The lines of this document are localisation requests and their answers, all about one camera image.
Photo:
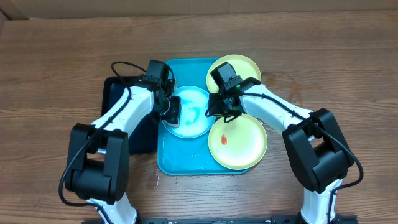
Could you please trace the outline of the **light blue plate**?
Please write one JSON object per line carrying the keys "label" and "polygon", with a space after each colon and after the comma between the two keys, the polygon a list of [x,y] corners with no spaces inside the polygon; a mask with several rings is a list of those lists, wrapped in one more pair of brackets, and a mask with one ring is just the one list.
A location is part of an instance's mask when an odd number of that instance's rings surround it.
{"label": "light blue plate", "polygon": [[163,121],[165,128],[180,138],[196,138],[208,132],[215,122],[215,117],[206,117],[209,93],[196,86],[181,86],[173,93],[182,101],[178,127]]}

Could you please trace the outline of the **yellow-green plate bottom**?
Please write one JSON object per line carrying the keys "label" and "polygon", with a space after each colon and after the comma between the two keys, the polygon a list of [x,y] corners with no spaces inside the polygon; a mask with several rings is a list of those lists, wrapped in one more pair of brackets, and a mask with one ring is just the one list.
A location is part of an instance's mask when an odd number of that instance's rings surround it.
{"label": "yellow-green plate bottom", "polygon": [[214,160],[232,169],[248,169],[264,157],[267,133],[256,118],[243,114],[229,123],[217,120],[208,136],[208,147]]}

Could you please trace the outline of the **dark green sponge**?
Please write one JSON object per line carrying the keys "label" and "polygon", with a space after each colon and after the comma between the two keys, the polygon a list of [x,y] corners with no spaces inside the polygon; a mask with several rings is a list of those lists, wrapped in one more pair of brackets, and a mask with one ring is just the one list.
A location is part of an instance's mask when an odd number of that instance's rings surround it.
{"label": "dark green sponge", "polygon": [[177,127],[180,126],[180,120],[179,120],[178,118],[171,118],[171,119],[168,119],[168,120],[166,120],[166,123],[167,123],[169,126],[173,127],[173,128],[177,128]]}

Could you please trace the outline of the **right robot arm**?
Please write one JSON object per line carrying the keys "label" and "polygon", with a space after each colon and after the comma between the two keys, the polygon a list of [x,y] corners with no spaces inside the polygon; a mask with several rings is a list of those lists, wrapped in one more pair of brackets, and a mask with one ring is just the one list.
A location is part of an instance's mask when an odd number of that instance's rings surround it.
{"label": "right robot arm", "polygon": [[343,183],[348,169],[359,165],[333,115],[325,108],[303,109],[271,92],[254,77],[242,78],[228,62],[208,72],[218,89],[210,95],[207,116],[219,116],[230,123],[248,114],[282,135],[290,167],[304,187],[304,201],[298,223],[341,223],[335,213],[339,190],[359,184]]}

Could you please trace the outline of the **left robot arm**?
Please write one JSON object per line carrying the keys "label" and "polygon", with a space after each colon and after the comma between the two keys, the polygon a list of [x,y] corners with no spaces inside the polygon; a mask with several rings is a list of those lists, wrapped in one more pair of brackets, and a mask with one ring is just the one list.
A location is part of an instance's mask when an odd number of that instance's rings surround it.
{"label": "left robot arm", "polygon": [[126,195],[129,138],[149,115],[179,126],[182,101],[172,94],[176,79],[165,62],[151,60],[135,83],[119,80],[125,86],[120,99],[90,125],[72,128],[58,195],[65,205],[94,207],[102,223],[138,223],[138,212]]}

